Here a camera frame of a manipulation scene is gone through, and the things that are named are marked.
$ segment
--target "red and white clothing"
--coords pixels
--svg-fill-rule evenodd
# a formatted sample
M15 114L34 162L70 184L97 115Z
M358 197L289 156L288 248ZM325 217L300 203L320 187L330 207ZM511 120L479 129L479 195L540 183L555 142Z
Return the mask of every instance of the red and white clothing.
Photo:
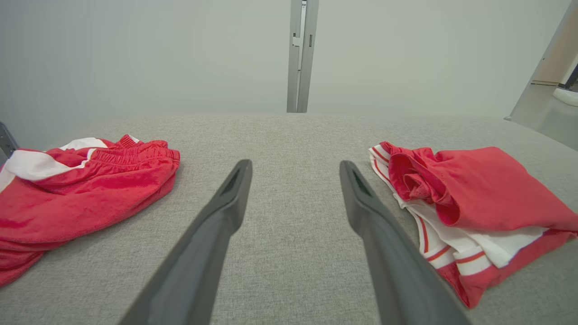
M120 222L172 190L180 154L165 141L74 140L16 150L0 171L0 286L45 251Z
M420 252L469 308L487 287L578 232L578 216L498 148L369 149L373 170L415 218Z

